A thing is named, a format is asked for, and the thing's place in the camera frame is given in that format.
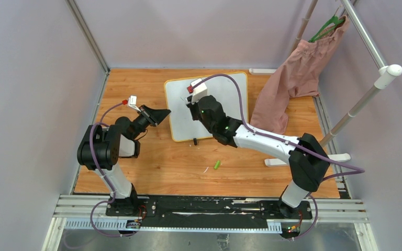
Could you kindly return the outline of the green marker cap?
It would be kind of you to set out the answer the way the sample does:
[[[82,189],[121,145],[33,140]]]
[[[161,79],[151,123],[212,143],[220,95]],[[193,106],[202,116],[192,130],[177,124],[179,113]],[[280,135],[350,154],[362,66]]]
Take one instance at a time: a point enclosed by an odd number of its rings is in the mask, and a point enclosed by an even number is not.
[[[214,166],[214,169],[217,170],[220,167],[220,165],[221,165],[221,161],[217,161]]]

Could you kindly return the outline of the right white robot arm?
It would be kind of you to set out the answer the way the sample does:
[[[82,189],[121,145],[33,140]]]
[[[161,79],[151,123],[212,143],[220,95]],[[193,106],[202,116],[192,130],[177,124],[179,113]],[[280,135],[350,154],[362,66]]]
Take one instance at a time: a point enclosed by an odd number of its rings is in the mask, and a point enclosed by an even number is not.
[[[282,136],[253,128],[245,122],[227,116],[212,95],[194,102],[186,98],[192,119],[199,121],[222,145],[251,149],[268,154],[287,164],[292,181],[282,192],[277,210],[284,218],[299,211],[302,200],[318,190],[330,166],[330,159],[317,139],[308,133],[301,137]]]

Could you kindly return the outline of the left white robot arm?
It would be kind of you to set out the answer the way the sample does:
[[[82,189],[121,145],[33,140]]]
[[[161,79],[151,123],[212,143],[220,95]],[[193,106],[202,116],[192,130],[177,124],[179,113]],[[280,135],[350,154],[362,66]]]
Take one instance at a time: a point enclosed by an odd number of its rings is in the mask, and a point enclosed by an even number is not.
[[[146,208],[138,198],[134,185],[123,174],[119,159],[137,158],[140,154],[140,134],[148,127],[158,126],[171,111],[139,107],[134,120],[119,117],[114,124],[102,122],[90,125],[77,149],[77,161],[96,173],[109,188],[108,216],[133,216]]]

